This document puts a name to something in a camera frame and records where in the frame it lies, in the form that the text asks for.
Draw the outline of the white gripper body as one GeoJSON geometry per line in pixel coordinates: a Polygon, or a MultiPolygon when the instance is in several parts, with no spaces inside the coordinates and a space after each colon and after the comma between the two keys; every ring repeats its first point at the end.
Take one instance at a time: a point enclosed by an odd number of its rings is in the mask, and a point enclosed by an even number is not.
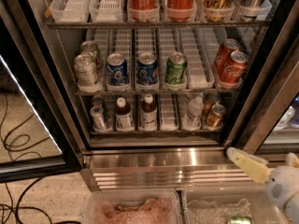
{"type": "Polygon", "coordinates": [[[282,210],[299,210],[299,169],[278,166],[271,172],[266,192],[282,210]]]}

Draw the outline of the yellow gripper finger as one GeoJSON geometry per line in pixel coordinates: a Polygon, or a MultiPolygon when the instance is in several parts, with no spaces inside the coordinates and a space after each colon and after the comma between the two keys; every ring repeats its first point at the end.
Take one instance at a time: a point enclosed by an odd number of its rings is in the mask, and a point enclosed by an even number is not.
{"type": "Polygon", "coordinates": [[[294,153],[288,153],[285,159],[287,166],[299,168],[299,157],[294,153]]]}
{"type": "Polygon", "coordinates": [[[265,184],[270,177],[271,171],[267,167],[268,161],[247,152],[229,147],[226,155],[237,167],[247,174],[254,182],[265,184]]]}

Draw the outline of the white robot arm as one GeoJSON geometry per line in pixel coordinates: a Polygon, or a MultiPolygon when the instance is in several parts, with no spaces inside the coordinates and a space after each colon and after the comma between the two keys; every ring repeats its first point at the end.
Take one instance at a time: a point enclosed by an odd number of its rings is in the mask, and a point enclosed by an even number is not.
{"type": "Polygon", "coordinates": [[[288,153],[285,164],[270,170],[268,161],[229,147],[226,155],[255,183],[264,184],[269,198],[284,211],[293,224],[299,224],[299,157],[288,153]]]}

